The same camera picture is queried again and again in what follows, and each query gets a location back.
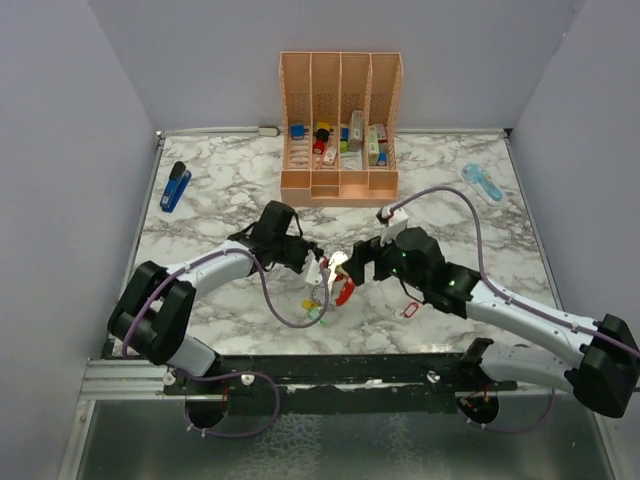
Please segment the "metal key organizer red handle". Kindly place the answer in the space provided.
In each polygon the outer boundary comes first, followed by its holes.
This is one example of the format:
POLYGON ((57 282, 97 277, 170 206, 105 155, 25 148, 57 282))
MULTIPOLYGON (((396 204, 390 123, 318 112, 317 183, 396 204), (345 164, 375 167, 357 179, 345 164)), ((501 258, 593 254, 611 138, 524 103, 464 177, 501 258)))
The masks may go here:
POLYGON ((311 293, 308 298, 321 304, 319 309, 326 312, 325 322, 329 314, 345 305, 355 291, 355 283, 342 268, 342 264, 348 260, 348 255, 344 251, 336 251, 327 259, 328 282, 326 285, 310 285, 311 293))

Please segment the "silver key with green tag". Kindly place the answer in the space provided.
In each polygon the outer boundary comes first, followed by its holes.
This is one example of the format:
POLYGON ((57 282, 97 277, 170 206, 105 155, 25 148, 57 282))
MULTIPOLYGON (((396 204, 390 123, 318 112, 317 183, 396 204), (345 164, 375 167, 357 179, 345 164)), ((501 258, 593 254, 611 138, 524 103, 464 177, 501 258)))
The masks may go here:
POLYGON ((307 311, 307 317, 309 322, 306 324, 306 327, 310 328, 315 325, 323 326, 325 324, 325 320, 324 320, 325 314, 326 312, 319 308, 309 309, 307 311))

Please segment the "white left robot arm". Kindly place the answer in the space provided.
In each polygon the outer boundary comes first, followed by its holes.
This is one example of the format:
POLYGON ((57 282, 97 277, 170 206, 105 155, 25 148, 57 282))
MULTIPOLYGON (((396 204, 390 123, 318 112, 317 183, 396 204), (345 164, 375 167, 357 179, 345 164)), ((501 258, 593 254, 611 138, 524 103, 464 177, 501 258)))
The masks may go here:
POLYGON ((220 385, 218 354, 186 333, 194 303, 218 288, 253 274, 260 276, 269 309, 274 305, 266 269, 282 265, 328 286, 328 261, 317 243, 302 232, 290 235, 299 216, 290 206, 269 202, 258 221, 231 235, 210 252, 171 266, 152 261, 139 265, 128 281, 107 323, 108 332, 154 365, 186 373, 195 392, 206 395, 220 385))

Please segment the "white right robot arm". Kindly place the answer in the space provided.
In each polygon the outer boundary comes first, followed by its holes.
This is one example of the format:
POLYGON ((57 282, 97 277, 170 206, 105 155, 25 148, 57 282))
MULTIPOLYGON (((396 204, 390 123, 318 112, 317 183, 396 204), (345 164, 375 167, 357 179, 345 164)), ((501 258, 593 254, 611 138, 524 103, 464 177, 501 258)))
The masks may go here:
POLYGON ((606 417, 626 412, 639 380, 639 348, 623 319, 607 314, 594 320, 527 303, 480 272, 447 261, 420 227, 406 228, 388 242, 379 237, 356 242, 342 268, 362 285, 367 264, 374 266, 374 280, 394 277, 440 312, 494 325, 535 344, 522 352, 488 345, 459 367, 467 389, 481 391, 494 380, 522 381, 568 392, 606 417))

